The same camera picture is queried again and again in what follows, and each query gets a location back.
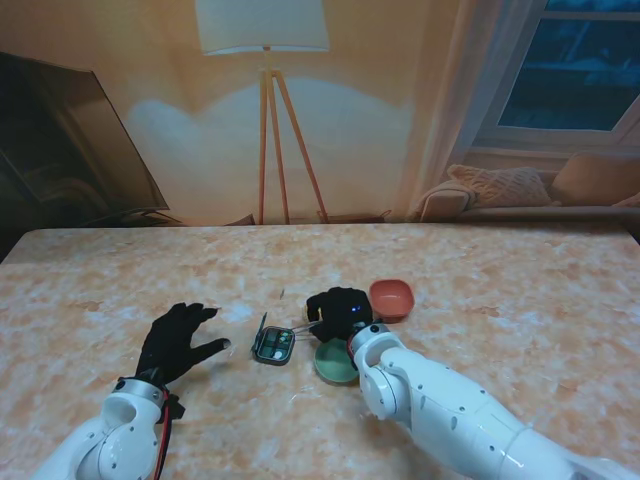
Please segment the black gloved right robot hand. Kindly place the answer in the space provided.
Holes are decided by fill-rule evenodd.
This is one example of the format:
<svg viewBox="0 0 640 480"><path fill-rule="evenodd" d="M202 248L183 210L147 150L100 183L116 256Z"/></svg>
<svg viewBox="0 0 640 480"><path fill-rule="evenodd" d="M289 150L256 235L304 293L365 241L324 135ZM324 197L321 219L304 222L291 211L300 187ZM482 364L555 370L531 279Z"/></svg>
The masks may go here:
<svg viewBox="0 0 640 480"><path fill-rule="evenodd" d="M306 300L310 332L322 343L334 338L348 340L358 329L370 325L373 310L367 294L355 288L333 287Z"/></svg>

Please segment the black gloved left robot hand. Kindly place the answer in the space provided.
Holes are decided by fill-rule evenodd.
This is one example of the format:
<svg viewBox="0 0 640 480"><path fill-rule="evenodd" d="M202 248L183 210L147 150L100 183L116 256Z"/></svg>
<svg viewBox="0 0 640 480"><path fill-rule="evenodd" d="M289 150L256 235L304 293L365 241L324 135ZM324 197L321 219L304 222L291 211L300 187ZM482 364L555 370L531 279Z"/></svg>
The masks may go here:
<svg viewBox="0 0 640 480"><path fill-rule="evenodd" d="M227 338L191 346L194 333L217 312L217 308L207 308L201 303L173 305L152 323L142 345L135 377L161 387L228 349L231 342Z"/></svg>

